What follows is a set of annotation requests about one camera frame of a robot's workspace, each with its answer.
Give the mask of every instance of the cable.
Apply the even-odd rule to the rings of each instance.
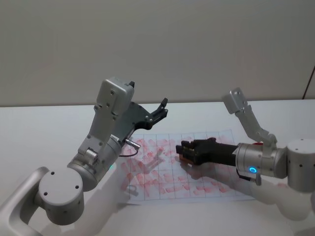
[[[134,154],[131,154],[131,155],[120,155],[119,157],[132,157],[132,156],[137,155],[138,152],[139,152],[139,150],[137,150]]]
[[[305,89],[305,92],[304,92],[304,95],[303,95],[302,99],[305,99],[306,92],[307,92],[307,90],[309,89],[309,86],[310,86],[310,83],[311,83],[312,77],[313,77],[313,75],[314,75],[314,71],[315,71],[315,66],[314,66],[313,71],[312,71],[312,73],[311,73],[311,76],[310,76],[309,82],[308,82],[308,84],[307,84],[307,86],[306,86],[306,89]]]

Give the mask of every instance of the cylindrical joint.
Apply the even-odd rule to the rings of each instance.
[[[270,157],[264,158],[261,145],[239,144],[234,154],[239,171],[276,178],[286,177],[286,153],[283,148],[273,150]]]
[[[68,164],[68,167],[80,174],[83,181],[83,191],[87,192],[97,186],[121,152],[122,147],[118,140],[110,137],[106,146],[100,149],[93,162],[90,158],[85,158],[78,153]]]
[[[73,169],[48,172],[39,183],[38,193],[42,199],[40,206],[46,210],[50,221],[57,225],[72,224],[83,213],[83,183]]]
[[[300,139],[287,145],[287,172],[287,183],[294,190],[315,190],[315,140]]]

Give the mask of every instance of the red stain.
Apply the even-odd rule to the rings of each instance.
[[[168,193],[171,193],[171,192],[174,192],[174,191],[175,191],[174,188],[166,188],[165,190],[166,190]]]
[[[144,164],[142,161],[139,161],[138,162],[138,166],[140,167],[140,169],[142,170],[144,168]]]
[[[164,147],[158,147],[157,148],[157,152],[163,152],[164,151]]]
[[[169,151],[166,151],[165,153],[165,156],[171,156],[171,154],[172,154],[172,151],[171,150],[169,150]]]
[[[144,139],[136,139],[135,142],[140,144],[141,146],[144,146]]]
[[[159,187],[159,182],[157,179],[153,179],[153,185],[157,188]]]
[[[148,142],[149,142],[149,144],[151,146],[156,146],[157,145],[157,143],[155,141],[153,141],[152,139],[150,139]]]
[[[165,182],[167,183],[172,183],[173,182],[173,176],[170,175],[170,174],[164,174],[164,179],[165,179]]]
[[[197,189],[197,190],[204,190],[204,187],[196,186],[196,189]]]
[[[204,188],[204,190],[205,190],[205,193],[211,193],[212,192],[212,189],[211,188]]]
[[[197,191],[197,190],[194,190],[193,192],[195,195],[199,196],[199,195],[204,195],[204,192],[202,191]]]
[[[153,152],[152,152],[152,151],[148,152],[147,157],[148,157],[148,158],[152,158],[152,157],[154,157]]]
[[[158,172],[156,170],[152,171],[152,174],[155,178],[157,179],[161,179],[161,176],[158,174]]]
[[[153,183],[153,179],[151,178],[150,174],[144,174],[144,182],[145,184]]]
[[[166,193],[162,186],[159,187],[159,193],[160,194],[165,194]]]
[[[178,180],[180,182],[184,182],[184,181],[187,181],[187,178],[186,178],[186,176],[178,176]]]
[[[184,184],[184,189],[186,189],[186,190],[190,190],[190,188],[189,188],[189,184],[188,184],[188,183]]]
[[[139,184],[144,184],[143,174],[142,173],[138,173],[136,176],[137,176]]]
[[[228,191],[227,189],[225,189],[225,188],[223,188],[223,187],[220,187],[219,190],[220,190],[220,192],[222,192],[222,193],[226,193],[226,192]]]

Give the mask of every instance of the red marks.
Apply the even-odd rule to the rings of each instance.
[[[202,187],[202,186],[196,186],[196,189],[197,189],[197,190],[204,190],[204,187]]]
[[[209,187],[205,187],[204,190],[205,190],[205,193],[211,193],[213,191],[212,188],[209,188]]]
[[[164,179],[167,183],[172,183],[173,182],[173,176],[170,174],[164,174]]]
[[[226,189],[226,188],[224,188],[224,187],[220,187],[219,188],[219,190],[220,190],[220,192],[222,192],[222,193],[226,193],[227,191],[229,191],[228,189]]]
[[[136,175],[136,177],[137,177],[139,184],[144,184],[144,174],[143,173],[138,173]]]
[[[154,157],[154,153],[152,151],[148,152],[147,157],[148,158],[153,158]]]
[[[168,193],[172,193],[172,192],[175,192],[175,188],[174,187],[166,188],[166,191]]]
[[[148,143],[149,143],[149,146],[156,146],[157,145],[157,142],[152,140],[152,139],[149,139]]]
[[[161,153],[161,152],[163,152],[163,151],[164,151],[164,147],[160,147],[160,146],[159,146],[159,147],[157,148],[157,152],[158,152],[158,153]]]
[[[165,193],[166,193],[166,191],[165,191],[165,189],[162,187],[162,185],[159,186],[159,193],[160,193],[160,194],[165,194]]]
[[[193,192],[195,195],[199,196],[199,195],[205,195],[205,192],[201,192],[201,191],[197,191],[197,190],[194,190]]]
[[[187,177],[186,176],[178,176],[177,179],[179,182],[184,182],[187,180]]]
[[[145,146],[145,145],[144,145],[144,139],[143,139],[143,138],[135,138],[133,141],[134,141],[135,143],[140,144],[141,146]]]
[[[158,172],[156,170],[152,171],[152,174],[155,178],[157,179],[161,179],[161,177],[159,176]]]
[[[186,184],[184,184],[184,189],[186,189],[186,190],[190,190],[190,187],[189,187],[189,184],[188,183],[186,183]]]

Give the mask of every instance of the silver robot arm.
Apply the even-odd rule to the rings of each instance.
[[[240,120],[247,136],[263,145],[238,144],[234,151],[238,171],[254,173],[257,185],[260,175],[285,178],[288,186],[299,192],[315,191],[315,140],[300,139],[285,148],[276,146],[275,135],[262,129],[240,88],[223,97],[230,114]]]
[[[180,159],[192,165],[214,162],[236,167],[240,178],[261,185],[261,175],[275,178],[287,177],[288,186],[298,192],[315,191],[315,140],[300,139],[286,147],[277,147],[275,135],[260,127],[251,106],[240,88],[230,91],[223,98],[230,114],[240,120],[249,138],[258,144],[219,144],[215,138],[182,141],[176,146]],[[240,172],[255,174],[255,177]]]
[[[83,192],[94,189],[122,152],[124,145],[140,146],[130,136],[151,129],[167,116],[167,99],[152,113],[131,102],[134,82],[117,78],[102,83],[89,133],[67,168],[32,173],[0,206],[0,231],[6,236],[41,236],[28,226],[38,207],[55,224],[75,222],[84,211]]]

